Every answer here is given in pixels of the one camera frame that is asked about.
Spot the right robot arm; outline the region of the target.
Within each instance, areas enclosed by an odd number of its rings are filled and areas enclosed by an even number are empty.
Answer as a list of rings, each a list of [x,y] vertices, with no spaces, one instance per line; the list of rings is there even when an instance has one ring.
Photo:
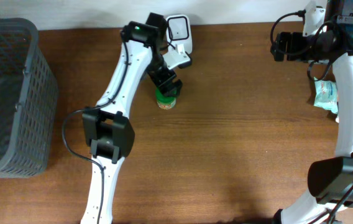
[[[333,223],[336,214],[353,208],[353,1],[310,1],[296,15],[302,32],[270,33],[277,62],[324,64],[336,79],[339,127],[335,156],[311,164],[308,188],[274,223]]]

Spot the green round item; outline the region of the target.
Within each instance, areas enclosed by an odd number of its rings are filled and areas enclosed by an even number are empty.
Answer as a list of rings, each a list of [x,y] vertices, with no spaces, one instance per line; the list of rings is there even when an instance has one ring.
[[[155,90],[155,97],[157,100],[157,105],[163,110],[172,109],[177,102],[177,98],[173,96],[163,96],[159,89]]]

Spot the teal wet wipes pack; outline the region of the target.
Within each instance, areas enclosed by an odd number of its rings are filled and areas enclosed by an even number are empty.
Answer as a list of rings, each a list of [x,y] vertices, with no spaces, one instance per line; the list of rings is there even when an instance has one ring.
[[[314,106],[328,110],[333,114],[338,114],[338,94],[336,84],[332,81],[315,79],[314,85],[316,90]]]

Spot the white barcode scanner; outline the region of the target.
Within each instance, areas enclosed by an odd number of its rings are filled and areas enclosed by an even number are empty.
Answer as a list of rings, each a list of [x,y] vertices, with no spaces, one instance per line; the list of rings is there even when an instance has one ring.
[[[188,54],[192,54],[193,41],[190,20],[187,15],[177,14],[168,16],[167,22],[167,42],[170,43],[168,50],[173,49],[177,45],[183,44],[185,51]]]

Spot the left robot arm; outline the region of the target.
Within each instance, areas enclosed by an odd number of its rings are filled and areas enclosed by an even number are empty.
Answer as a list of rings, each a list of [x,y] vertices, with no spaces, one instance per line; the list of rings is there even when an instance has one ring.
[[[182,88],[174,66],[160,49],[168,29],[166,19],[150,13],[145,23],[131,21],[121,30],[121,53],[111,81],[93,108],[82,112],[85,141],[91,154],[92,176],[82,223],[111,223],[117,177],[131,153],[135,132],[129,120],[132,101],[148,74],[166,97]]]

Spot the grey plastic mesh basket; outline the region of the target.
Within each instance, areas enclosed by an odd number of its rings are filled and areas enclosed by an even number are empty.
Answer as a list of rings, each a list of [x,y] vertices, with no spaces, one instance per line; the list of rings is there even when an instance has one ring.
[[[29,178],[48,164],[58,84],[27,19],[0,19],[0,178]]]

